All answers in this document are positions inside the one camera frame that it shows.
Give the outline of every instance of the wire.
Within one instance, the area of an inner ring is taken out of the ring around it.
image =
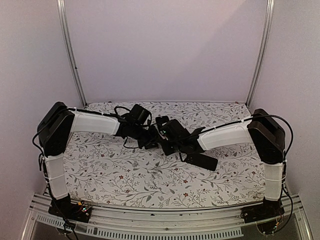
[[[39,154],[39,156],[38,156],[38,164],[39,164],[39,170],[41,171],[42,170],[42,164],[43,164],[43,162],[44,162],[44,159],[43,159],[43,157],[44,157],[44,155],[43,155],[43,153],[41,152],[40,154]]]
[[[123,117],[115,113],[103,113],[100,111],[90,111],[90,110],[78,109],[78,108],[72,108],[72,107],[69,107],[67,109],[70,111],[75,111],[75,112],[80,112],[85,114],[95,114],[95,115],[104,116],[104,117],[116,118],[118,119],[119,122],[127,122]]]
[[[135,146],[135,147],[126,146],[127,142],[128,142],[128,137],[125,138],[124,143],[123,143],[123,147],[125,147],[126,149],[138,149],[139,148],[138,146]]]
[[[68,224],[69,227],[70,227],[71,230],[72,230],[73,235],[75,236],[75,239],[76,239],[76,240],[79,240],[78,235],[76,234],[74,228],[72,227],[72,224],[70,223],[70,221],[68,220],[68,218],[66,218],[66,216],[62,213],[62,211],[60,210],[60,208],[59,208],[58,205],[56,204],[55,198],[54,198],[54,196],[53,196],[52,193],[51,193],[50,185],[49,185],[48,187],[49,187],[49,191],[48,191],[48,192],[49,192],[50,197],[52,198],[52,202],[53,202],[54,206],[56,207],[56,209],[57,209],[57,210],[59,211],[59,213],[61,214],[62,219],[63,219],[63,221],[64,221],[64,225],[63,225],[64,231],[67,231],[67,229],[66,229],[66,224]]]
[[[292,200],[292,197],[291,197],[291,196],[289,195],[289,193],[285,190],[285,185],[284,185],[284,184],[282,185],[282,191],[283,191],[283,192],[285,193],[285,195],[287,195],[287,197],[290,199],[290,202],[291,202],[290,215],[289,215],[288,219],[286,220],[286,222],[282,225],[282,227],[281,227],[281,228],[278,228],[278,225],[283,222],[283,218],[284,218],[284,216],[281,214],[280,220],[279,220],[279,221],[277,220],[276,225],[275,225],[271,230],[269,230],[268,232],[265,232],[265,233],[262,233],[262,232],[261,232],[262,235],[264,235],[264,236],[270,236],[270,235],[274,235],[274,234],[278,233],[279,231],[281,231],[282,229],[285,228],[285,226],[289,223],[289,221],[290,221],[290,219],[291,219],[291,216],[292,216],[293,211],[294,211],[294,202],[293,202],[293,200]]]
[[[290,211],[290,215],[289,215],[287,221],[282,225],[281,228],[277,229],[277,230],[275,231],[275,233],[277,233],[277,232],[279,232],[279,231],[281,231],[282,229],[285,228],[285,226],[289,223],[289,221],[290,221],[290,219],[291,219],[291,216],[292,216],[292,214],[293,214],[293,211],[294,211],[294,201],[292,200],[292,197],[290,196],[289,192],[287,192],[287,191],[285,190],[285,185],[284,185],[284,184],[282,185],[282,190],[284,191],[285,195],[287,195],[287,197],[290,199],[290,202],[291,202],[291,211]]]
[[[124,107],[124,106],[116,106],[116,107],[114,108],[114,112],[115,112],[115,114],[117,114],[117,115],[119,115],[117,109],[124,109],[124,110],[127,110],[128,112],[130,112],[130,109],[129,109],[129,108],[126,108],[126,107]]]

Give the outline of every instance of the floral tablecloth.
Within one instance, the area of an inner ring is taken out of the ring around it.
[[[91,103],[86,109],[113,112],[133,102]],[[140,102],[153,119],[167,115],[190,132],[249,116],[244,104]],[[64,153],[65,180],[73,199],[146,208],[201,208],[262,200],[264,168],[253,144],[218,147],[205,154],[218,159],[216,171],[165,156],[157,149],[127,149],[120,137],[76,132]],[[127,145],[137,143],[129,140]]]

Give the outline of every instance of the gray wall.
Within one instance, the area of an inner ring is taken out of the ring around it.
[[[320,239],[320,1],[277,0],[252,109],[287,119],[295,136],[288,184]]]
[[[45,183],[36,127],[56,101],[80,107],[56,1],[0,1],[0,83],[0,239],[17,240]]]
[[[66,1],[87,101],[245,102],[266,0]]]

